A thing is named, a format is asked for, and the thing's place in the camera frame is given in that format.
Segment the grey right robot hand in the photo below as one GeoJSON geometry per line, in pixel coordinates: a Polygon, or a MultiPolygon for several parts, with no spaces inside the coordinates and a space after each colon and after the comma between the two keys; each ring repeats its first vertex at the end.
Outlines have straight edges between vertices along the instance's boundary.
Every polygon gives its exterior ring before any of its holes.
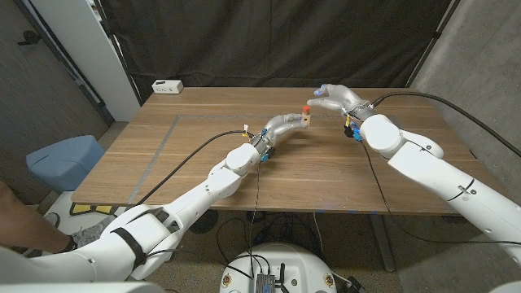
{"type": "Polygon", "coordinates": [[[370,102],[360,98],[344,85],[324,84],[313,92],[315,98],[307,102],[308,106],[324,107],[339,112],[342,116],[352,116],[358,120],[366,120],[376,112],[370,102]]]}

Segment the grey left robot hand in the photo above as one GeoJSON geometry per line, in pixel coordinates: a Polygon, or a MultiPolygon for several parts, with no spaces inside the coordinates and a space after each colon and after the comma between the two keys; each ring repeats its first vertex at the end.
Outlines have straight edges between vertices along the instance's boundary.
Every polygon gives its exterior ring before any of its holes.
{"type": "Polygon", "coordinates": [[[278,136],[291,130],[306,129],[309,123],[301,114],[285,114],[273,117],[264,128],[252,139],[251,144],[256,148],[259,155],[263,155],[270,147],[273,147],[278,136]]]}

